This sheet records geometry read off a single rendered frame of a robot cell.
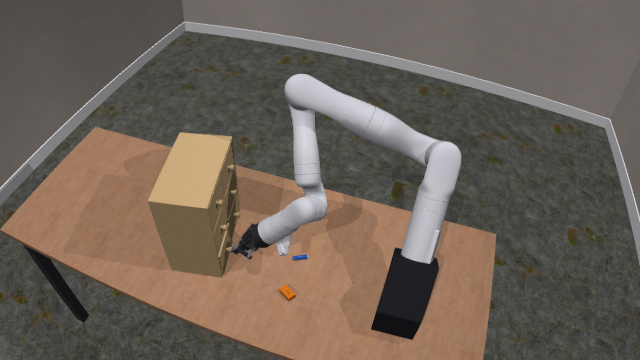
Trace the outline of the orange nine-volt battery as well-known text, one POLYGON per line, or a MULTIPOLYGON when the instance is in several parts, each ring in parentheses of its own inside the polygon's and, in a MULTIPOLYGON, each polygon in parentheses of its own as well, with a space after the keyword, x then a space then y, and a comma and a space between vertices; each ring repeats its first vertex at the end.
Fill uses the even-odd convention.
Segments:
POLYGON ((284 285, 279 289, 279 292, 288 300, 291 301, 296 297, 296 294, 287 286, 284 285))

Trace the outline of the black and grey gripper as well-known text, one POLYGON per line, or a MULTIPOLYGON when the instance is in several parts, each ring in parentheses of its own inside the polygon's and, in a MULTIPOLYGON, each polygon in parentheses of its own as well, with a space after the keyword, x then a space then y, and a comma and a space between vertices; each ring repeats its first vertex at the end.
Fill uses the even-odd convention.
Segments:
POLYGON ((270 244, 265 243, 260 238, 259 233, 258 233, 258 224, 259 223, 255 224, 255 225, 251 224, 251 226, 247 229, 247 231, 242 235, 242 237, 241 237, 242 240, 240 240, 237 245, 232 247, 231 251, 233 253, 235 253, 235 254, 241 253, 242 255, 247 257, 248 259, 252 259, 251 255, 252 255, 253 251, 256 251, 259 248, 266 248, 266 247, 270 246, 270 244))

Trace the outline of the tan wooden chest of drawers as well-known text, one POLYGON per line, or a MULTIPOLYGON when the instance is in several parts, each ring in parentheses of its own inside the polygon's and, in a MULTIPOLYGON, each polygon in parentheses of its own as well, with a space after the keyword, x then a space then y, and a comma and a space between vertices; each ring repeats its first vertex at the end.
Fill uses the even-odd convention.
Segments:
POLYGON ((148 204, 172 270, 223 277, 208 207, 231 142, 179 133, 156 181, 148 204))

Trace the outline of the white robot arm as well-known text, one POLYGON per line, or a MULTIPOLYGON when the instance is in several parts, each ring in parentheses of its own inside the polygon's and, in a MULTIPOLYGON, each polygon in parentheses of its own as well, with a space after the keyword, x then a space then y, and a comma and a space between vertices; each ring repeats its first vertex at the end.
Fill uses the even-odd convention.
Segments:
POLYGON ((390 113, 338 92, 307 74, 290 77, 284 93, 291 105, 295 183, 303 188, 305 197, 294 200, 284 210, 259 222, 260 238, 270 245, 277 242, 279 254, 285 256, 289 252, 291 233, 302 225, 323 219, 327 214, 328 201, 321 181, 316 136, 317 112, 357 136, 407 155, 426 167, 401 255, 430 264, 460 171, 462 157, 459 148, 451 142, 439 142, 423 135, 390 113))

